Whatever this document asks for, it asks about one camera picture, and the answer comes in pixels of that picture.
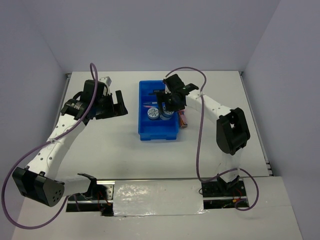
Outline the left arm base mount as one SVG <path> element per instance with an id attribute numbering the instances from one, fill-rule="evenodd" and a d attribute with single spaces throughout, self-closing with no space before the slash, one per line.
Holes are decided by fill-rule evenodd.
<path id="1" fill-rule="evenodd" d="M 68 198 L 67 213 L 95 213 L 104 217 L 114 216 L 115 181 L 98 180 L 93 195 L 76 193 Z"/>

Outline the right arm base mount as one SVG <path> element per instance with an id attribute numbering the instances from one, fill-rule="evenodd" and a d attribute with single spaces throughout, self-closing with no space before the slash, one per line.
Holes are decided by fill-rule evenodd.
<path id="1" fill-rule="evenodd" d="M 231 189 L 222 191 L 217 181 L 202 183 L 198 193 L 202 195 L 205 210 L 248 208 L 247 193 L 244 182 L 238 181 Z"/>

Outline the pink capped black highlighter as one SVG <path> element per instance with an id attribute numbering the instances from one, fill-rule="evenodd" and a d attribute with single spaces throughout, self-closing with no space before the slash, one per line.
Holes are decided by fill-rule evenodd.
<path id="1" fill-rule="evenodd" d="M 164 89 L 154 89 L 153 93 L 159 93 L 159 92 L 165 92 L 165 91 L 166 91 L 165 88 Z"/>

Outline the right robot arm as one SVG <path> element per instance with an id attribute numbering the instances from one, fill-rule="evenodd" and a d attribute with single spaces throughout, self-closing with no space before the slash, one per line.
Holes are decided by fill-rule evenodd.
<path id="1" fill-rule="evenodd" d="M 223 196 L 235 190 L 239 180 L 239 165 L 243 148 L 251 138 L 244 111 L 220 104 L 207 96 L 202 87 L 193 83 L 185 84 L 177 74 L 167 74 L 163 79 L 165 89 L 156 93 L 160 113 L 165 110 L 178 112 L 191 107 L 200 113 L 200 125 L 196 150 L 196 174 L 200 175 L 200 151 L 204 119 L 215 124 L 215 139 L 221 151 L 221 164 L 218 173 L 212 177 L 216 180 L 217 190 Z"/>

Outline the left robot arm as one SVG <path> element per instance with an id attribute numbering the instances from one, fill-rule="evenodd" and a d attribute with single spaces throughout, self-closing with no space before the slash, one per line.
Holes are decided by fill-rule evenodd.
<path id="1" fill-rule="evenodd" d="M 48 138 L 48 145 L 41 147 L 37 155 L 24 167 L 16 167 L 12 178 L 20 192 L 49 207 L 54 207 L 64 196 L 81 194 L 91 200 L 106 188 L 87 173 L 57 179 L 60 165 L 77 136 L 92 119 L 107 119 L 128 114 L 122 92 L 115 92 L 114 103 L 110 90 L 110 77 L 98 82 L 86 80 L 83 90 L 65 102 L 58 122 Z"/>

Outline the blue tape roll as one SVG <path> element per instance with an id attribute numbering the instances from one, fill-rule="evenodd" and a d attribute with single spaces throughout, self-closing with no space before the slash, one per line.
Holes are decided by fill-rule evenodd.
<path id="1" fill-rule="evenodd" d="M 150 107 L 147 110 L 147 117 L 152 121 L 158 120 L 160 118 L 159 109 L 157 107 Z"/>
<path id="2" fill-rule="evenodd" d="M 174 111 L 167 110 L 165 106 L 162 107 L 162 110 L 163 112 L 159 115 L 159 117 L 164 121 L 170 120 L 175 113 Z"/>

